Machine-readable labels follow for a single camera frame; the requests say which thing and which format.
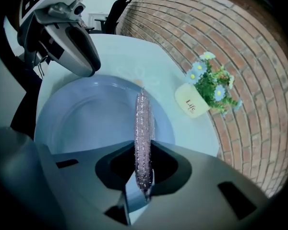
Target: flower pot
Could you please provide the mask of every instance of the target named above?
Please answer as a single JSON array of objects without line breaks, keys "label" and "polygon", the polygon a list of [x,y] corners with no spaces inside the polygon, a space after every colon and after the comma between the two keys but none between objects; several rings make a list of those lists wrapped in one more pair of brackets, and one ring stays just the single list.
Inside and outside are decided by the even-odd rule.
[{"label": "flower pot", "polygon": [[191,118],[196,118],[210,109],[195,86],[189,83],[183,84],[176,90],[175,100],[180,108]]}]

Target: black chair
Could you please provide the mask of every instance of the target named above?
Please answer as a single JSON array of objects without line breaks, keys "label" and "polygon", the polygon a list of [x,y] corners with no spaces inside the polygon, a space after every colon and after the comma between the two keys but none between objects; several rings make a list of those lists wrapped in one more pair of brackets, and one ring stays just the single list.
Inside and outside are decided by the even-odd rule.
[{"label": "black chair", "polygon": [[117,0],[112,5],[111,11],[108,17],[105,19],[96,19],[95,21],[99,21],[101,24],[101,31],[100,30],[90,30],[89,34],[116,34],[116,26],[118,24],[117,20],[124,12],[127,5],[132,0]]}]

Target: blue plate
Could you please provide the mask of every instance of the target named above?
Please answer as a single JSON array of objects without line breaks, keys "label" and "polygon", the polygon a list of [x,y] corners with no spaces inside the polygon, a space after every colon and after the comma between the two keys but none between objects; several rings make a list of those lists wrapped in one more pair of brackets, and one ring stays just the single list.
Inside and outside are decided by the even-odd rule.
[{"label": "blue plate", "polygon": [[[94,75],[75,80],[54,93],[36,124],[35,141],[52,154],[97,149],[134,140],[138,85],[118,77]],[[175,144],[171,123],[150,96],[157,141]]]}]

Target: table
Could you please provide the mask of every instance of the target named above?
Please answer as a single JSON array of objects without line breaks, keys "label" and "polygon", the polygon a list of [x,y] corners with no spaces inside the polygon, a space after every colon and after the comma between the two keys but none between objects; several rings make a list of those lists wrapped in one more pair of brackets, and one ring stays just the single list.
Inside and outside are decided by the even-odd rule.
[{"label": "table", "polygon": [[[207,113],[189,118],[175,101],[175,90],[185,75],[157,44],[109,34],[91,34],[101,68],[95,74],[117,76],[144,86],[160,103],[171,121],[176,145],[216,156],[219,144]],[[40,88],[36,119],[48,98],[67,83],[80,77],[52,61]]]}]

